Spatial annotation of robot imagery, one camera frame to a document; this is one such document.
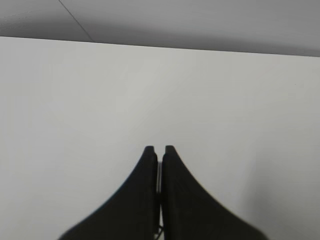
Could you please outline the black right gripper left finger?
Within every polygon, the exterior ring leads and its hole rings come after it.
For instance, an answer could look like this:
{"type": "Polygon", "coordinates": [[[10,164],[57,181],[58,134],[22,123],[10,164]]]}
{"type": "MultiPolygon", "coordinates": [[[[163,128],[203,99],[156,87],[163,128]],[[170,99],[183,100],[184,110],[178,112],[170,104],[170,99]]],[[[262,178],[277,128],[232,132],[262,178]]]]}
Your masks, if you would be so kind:
{"type": "Polygon", "coordinates": [[[158,159],[153,146],[143,153],[121,187],[98,209],[67,230],[62,240],[152,240],[158,232],[158,159]]]}

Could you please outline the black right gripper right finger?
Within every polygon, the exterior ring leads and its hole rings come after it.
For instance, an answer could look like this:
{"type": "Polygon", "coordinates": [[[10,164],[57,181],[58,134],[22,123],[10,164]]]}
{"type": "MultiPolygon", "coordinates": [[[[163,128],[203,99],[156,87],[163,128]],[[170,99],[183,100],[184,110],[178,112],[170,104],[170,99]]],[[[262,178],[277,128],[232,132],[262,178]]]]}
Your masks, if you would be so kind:
{"type": "Polygon", "coordinates": [[[161,200],[166,240],[265,240],[266,235],[215,200],[194,178],[175,147],[161,164],[161,200]]]}

